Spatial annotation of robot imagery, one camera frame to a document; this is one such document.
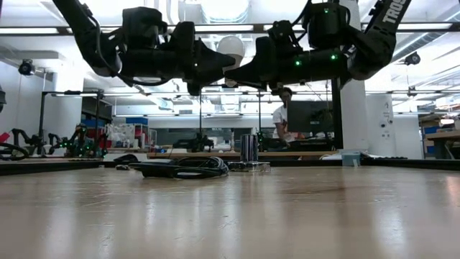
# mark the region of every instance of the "person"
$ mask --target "person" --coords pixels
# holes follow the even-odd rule
[[[293,91],[285,87],[280,92],[282,106],[273,112],[273,124],[275,124],[275,131],[273,138],[281,139],[284,144],[289,147],[289,143],[295,140],[297,133],[288,132],[288,102],[293,97]]]

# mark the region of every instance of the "table surface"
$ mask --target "table surface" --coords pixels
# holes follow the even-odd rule
[[[2,258],[455,258],[460,175],[273,168],[206,180],[97,168],[0,178]]]
[[[460,139],[460,130],[427,134],[427,135],[425,135],[425,138],[427,140],[451,139],[451,138]]]
[[[333,155],[337,154],[337,151],[317,151],[317,152],[259,152],[259,156],[322,156],[322,155]],[[178,158],[178,157],[209,157],[209,156],[216,156],[216,157],[239,157],[240,154],[238,152],[235,153],[148,153],[147,156],[149,158]]]

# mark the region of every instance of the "ceiling light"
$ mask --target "ceiling light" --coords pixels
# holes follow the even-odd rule
[[[178,114],[148,114],[147,117],[174,117]]]
[[[250,91],[250,92],[246,92],[245,94],[249,94],[249,95],[266,95],[266,94],[272,94],[270,92],[267,92],[267,91],[261,91],[261,92],[258,92],[258,91]]]
[[[231,116],[241,116],[241,115],[243,115],[243,114],[239,114],[239,113],[228,113],[228,114],[224,114],[224,113],[222,113],[222,114],[208,114],[208,116],[215,116],[215,117],[226,117],[226,116],[229,116],[229,117],[231,117]]]
[[[455,121],[453,119],[441,119],[442,125],[453,124]]]
[[[368,24],[363,24],[362,29],[365,30]],[[432,30],[432,29],[449,29],[452,27],[450,22],[414,22],[402,23],[397,28],[398,30]]]
[[[114,115],[114,117],[121,117],[121,118],[140,118],[144,115],[134,115],[134,114],[125,114],[125,115]]]
[[[0,34],[6,35],[56,35],[56,28],[0,28]]]
[[[203,92],[201,95],[206,96],[220,96],[220,95],[242,95],[242,92]]]
[[[142,95],[141,93],[105,93],[103,94],[105,97],[129,97],[129,96],[138,96]]]
[[[97,97],[98,94],[55,94],[56,97]]]
[[[264,31],[267,31],[269,29],[272,29],[273,25],[264,25]],[[293,31],[294,32],[303,32],[305,29],[302,28],[302,25],[297,24],[293,26]]]
[[[253,25],[196,25],[196,32],[252,32]]]

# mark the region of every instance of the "white wall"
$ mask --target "white wall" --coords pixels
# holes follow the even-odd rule
[[[125,123],[125,118],[114,117],[114,124]],[[206,118],[202,120],[203,128],[259,128],[259,117],[244,116],[237,118]],[[149,127],[156,129],[198,128],[198,117],[150,117]],[[274,127],[271,116],[262,117],[262,127]]]
[[[0,62],[0,85],[7,102],[0,113],[0,134],[13,128],[23,129],[29,136],[37,134],[43,78],[21,76],[17,67]]]
[[[423,159],[418,128],[418,115],[396,114],[396,156],[409,159]]]

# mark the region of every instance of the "blue box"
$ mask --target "blue box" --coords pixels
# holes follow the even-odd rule
[[[126,118],[126,123],[127,124],[142,124],[142,125],[147,125],[149,124],[149,119],[140,117],[140,118]]]
[[[433,134],[436,133],[436,130],[438,130],[440,127],[426,127],[425,128],[425,134]]]

